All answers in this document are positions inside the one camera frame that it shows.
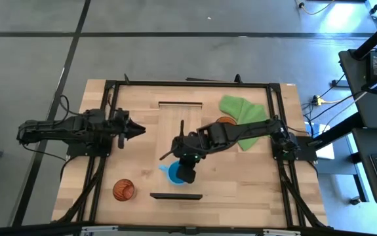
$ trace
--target green towel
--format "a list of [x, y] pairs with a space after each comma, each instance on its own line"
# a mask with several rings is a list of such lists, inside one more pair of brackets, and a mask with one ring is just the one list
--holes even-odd
[[[252, 104], [244, 98], [225, 95], [220, 100], [219, 109], [235, 118], [238, 125], [265, 121], [267, 119], [264, 105]], [[258, 138], [249, 138], [240, 140], [238, 144], [241, 146], [242, 150], [246, 151], [252, 147], [257, 140]]]

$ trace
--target wooden table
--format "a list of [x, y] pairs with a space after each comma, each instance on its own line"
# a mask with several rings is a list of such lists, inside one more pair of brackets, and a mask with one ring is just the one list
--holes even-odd
[[[105, 80], [88, 80], [80, 112], [99, 108]], [[288, 125], [305, 130], [296, 85], [281, 84]], [[125, 142], [124, 149], [113, 143], [107, 158], [102, 190], [96, 213], [96, 223], [145, 226], [213, 226], [213, 227], [286, 227], [285, 212], [277, 163], [273, 160], [268, 137], [261, 137], [247, 151], [238, 145], [207, 155], [195, 167], [193, 184], [173, 186], [160, 164], [178, 159], [173, 155], [164, 161], [159, 157], [169, 151], [172, 138], [179, 133], [180, 120], [185, 120], [185, 133], [215, 122], [225, 115], [218, 109], [224, 94], [240, 96], [252, 103], [263, 104], [268, 115], [266, 91], [263, 88], [235, 87], [119, 87], [117, 107], [130, 111], [136, 123], [146, 127], [146, 133]], [[276, 113], [277, 99], [273, 95]], [[202, 106], [159, 106], [159, 102], [201, 102]], [[77, 157], [65, 168], [52, 219], [59, 219], [82, 191], [88, 157]], [[306, 162], [296, 162], [300, 193], [322, 223], [327, 219], [315, 170]], [[119, 202], [112, 194], [116, 181], [127, 178], [136, 186], [136, 197]], [[200, 201], [157, 200], [151, 192], [200, 193]], [[89, 218], [87, 201], [84, 219]], [[290, 196], [294, 223], [297, 214]]]

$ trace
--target orange cup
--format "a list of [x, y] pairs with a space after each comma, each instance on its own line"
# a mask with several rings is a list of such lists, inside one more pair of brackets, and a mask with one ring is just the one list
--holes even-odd
[[114, 184], [112, 193], [118, 201], [127, 201], [136, 195], [136, 188], [130, 180], [122, 179]]
[[232, 119], [231, 117], [221, 117], [219, 119], [217, 119], [218, 123], [229, 123], [229, 124], [233, 124], [233, 125], [236, 125], [236, 121], [234, 119]]

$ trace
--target concrete floor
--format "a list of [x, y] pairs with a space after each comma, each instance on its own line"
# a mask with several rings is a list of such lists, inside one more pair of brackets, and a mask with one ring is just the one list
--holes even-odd
[[[74, 31], [83, 3], [0, 0], [0, 31]], [[309, 11], [325, 4], [306, 1]], [[362, 3], [334, 3], [321, 14], [308, 16], [297, 10], [294, 0], [99, 0], [90, 4], [83, 31], [372, 33], [376, 25]], [[77, 110], [87, 79], [122, 79], [126, 73], [132, 80], [198, 77], [231, 81], [240, 73], [248, 82], [296, 83], [305, 103], [342, 75], [338, 52], [355, 49], [364, 40], [80, 38], [64, 94], [70, 99], [71, 109]], [[17, 126], [26, 119], [43, 120], [47, 116], [70, 43], [69, 37], [0, 38], [0, 149], [5, 152], [0, 158], [0, 227], [12, 220], [32, 157], [15, 140]], [[347, 89], [333, 89], [325, 100], [348, 95]], [[315, 121], [327, 122], [346, 105], [336, 106]], [[325, 108], [316, 108], [313, 114]], [[332, 125], [355, 111], [351, 108], [339, 115]], [[65, 151], [60, 142], [49, 142], [47, 147], [47, 152], [57, 155]], [[25, 224], [50, 221], [61, 166], [57, 159], [43, 159]], [[346, 199], [357, 195], [352, 176], [321, 175], [319, 180], [330, 226], [377, 233], [374, 201], [346, 204]]]

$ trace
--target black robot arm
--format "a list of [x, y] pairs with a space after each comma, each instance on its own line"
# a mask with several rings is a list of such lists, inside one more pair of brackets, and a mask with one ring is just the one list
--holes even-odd
[[172, 141], [169, 154], [180, 158], [180, 167], [177, 177], [192, 183], [195, 179], [195, 164], [205, 159], [207, 154], [224, 151], [236, 144], [239, 140], [269, 135], [274, 144], [275, 156], [294, 155], [299, 150], [296, 137], [287, 131], [287, 128], [277, 116], [265, 121], [244, 125], [232, 125], [230, 123], [211, 123], [190, 132], [184, 136], [184, 121], [181, 121], [180, 135]]
[[121, 108], [110, 120], [105, 120], [101, 109], [91, 109], [61, 121], [26, 121], [19, 126], [16, 139], [23, 145], [41, 140], [61, 140], [69, 145], [84, 145], [97, 150], [110, 147], [115, 136], [119, 137], [119, 148], [123, 148], [125, 138], [133, 138], [145, 131], [130, 119], [128, 111]]

